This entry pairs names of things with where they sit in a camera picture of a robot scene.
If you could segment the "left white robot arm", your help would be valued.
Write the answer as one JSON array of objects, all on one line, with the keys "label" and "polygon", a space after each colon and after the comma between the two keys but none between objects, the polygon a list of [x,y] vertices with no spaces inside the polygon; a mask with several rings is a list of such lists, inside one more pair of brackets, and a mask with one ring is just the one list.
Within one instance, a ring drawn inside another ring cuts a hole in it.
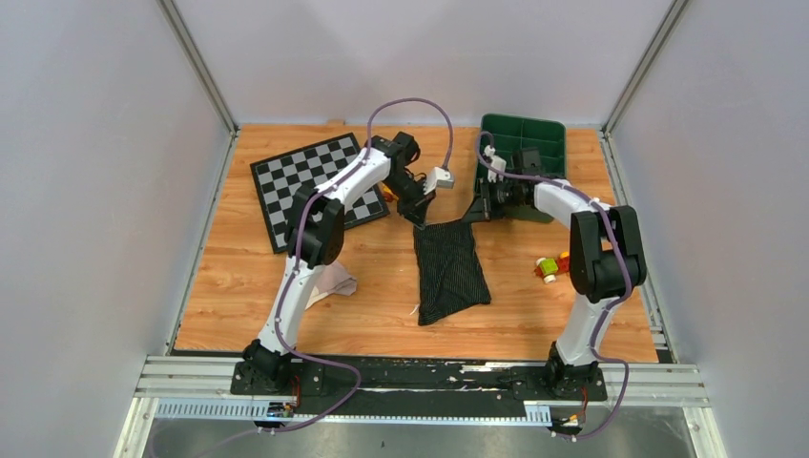
[{"label": "left white robot arm", "polygon": [[425,227],[435,190],[408,169],[420,155],[416,139],[404,132],[370,138],[358,157],[317,187],[302,187],[293,198],[287,229],[287,257],[279,292],[258,336],[242,352],[234,381],[265,394],[280,394],[292,382],[292,351],[302,315],[316,283],[342,251],[345,215],[378,183],[398,199],[398,213]]}]

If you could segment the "black pinstriped underwear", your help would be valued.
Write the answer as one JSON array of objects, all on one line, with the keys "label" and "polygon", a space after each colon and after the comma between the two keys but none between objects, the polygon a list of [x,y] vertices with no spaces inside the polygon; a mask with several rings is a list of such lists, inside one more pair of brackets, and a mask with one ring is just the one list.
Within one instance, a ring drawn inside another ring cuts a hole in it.
[{"label": "black pinstriped underwear", "polygon": [[418,325],[491,303],[472,225],[459,219],[413,229],[419,269]]}]

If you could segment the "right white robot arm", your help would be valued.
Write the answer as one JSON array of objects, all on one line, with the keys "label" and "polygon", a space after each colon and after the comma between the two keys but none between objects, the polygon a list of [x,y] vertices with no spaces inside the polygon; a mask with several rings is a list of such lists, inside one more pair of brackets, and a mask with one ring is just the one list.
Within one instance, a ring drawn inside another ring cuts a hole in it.
[{"label": "right white robot arm", "polygon": [[544,374],[550,394],[569,398],[594,382],[604,360],[600,344],[615,310],[647,277],[637,213],[629,205],[591,198],[566,179],[534,175],[526,159],[509,170],[491,145],[478,159],[487,172],[477,181],[465,222],[500,219],[508,207],[530,205],[570,231],[569,275],[576,295]]}]

